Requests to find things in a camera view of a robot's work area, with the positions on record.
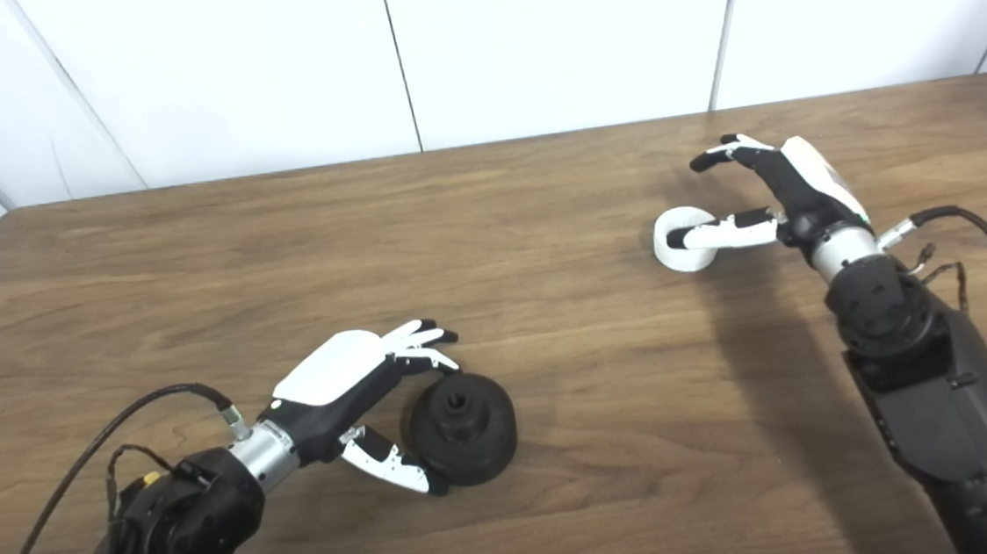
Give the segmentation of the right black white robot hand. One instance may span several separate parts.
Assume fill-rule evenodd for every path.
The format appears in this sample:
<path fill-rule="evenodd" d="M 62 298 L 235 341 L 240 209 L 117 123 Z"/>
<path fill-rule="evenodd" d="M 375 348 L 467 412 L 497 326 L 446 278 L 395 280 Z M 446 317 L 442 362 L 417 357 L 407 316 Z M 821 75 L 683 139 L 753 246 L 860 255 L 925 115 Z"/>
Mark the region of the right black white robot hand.
<path fill-rule="evenodd" d="M 653 253 L 671 270 L 701 271 L 720 248 L 780 242 L 805 254 L 840 227 L 872 231 L 865 207 L 840 179 L 835 168 L 803 137 L 779 147 L 744 134 L 725 134 L 720 146 L 694 157 L 695 173 L 737 162 L 759 177 L 781 210 L 762 206 L 715 218 L 689 206 L 663 212 L 653 232 Z"/>

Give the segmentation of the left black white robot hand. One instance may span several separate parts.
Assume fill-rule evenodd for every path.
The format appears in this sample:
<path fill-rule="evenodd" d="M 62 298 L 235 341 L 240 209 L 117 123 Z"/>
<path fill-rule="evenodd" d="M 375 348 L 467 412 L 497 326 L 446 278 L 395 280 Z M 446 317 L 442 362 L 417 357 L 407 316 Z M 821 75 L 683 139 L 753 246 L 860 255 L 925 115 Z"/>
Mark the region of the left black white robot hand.
<path fill-rule="evenodd" d="M 341 458 L 372 478 L 418 494 L 442 497 L 444 478 L 407 457 L 384 435 L 360 422 L 405 377 L 461 367 L 440 344 L 458 342 L 457 332 L 433 319 L 416 319 L 384 335 L 342 330 L 281 379 L 259 416 L 290 438 L 299 467 Z"/>

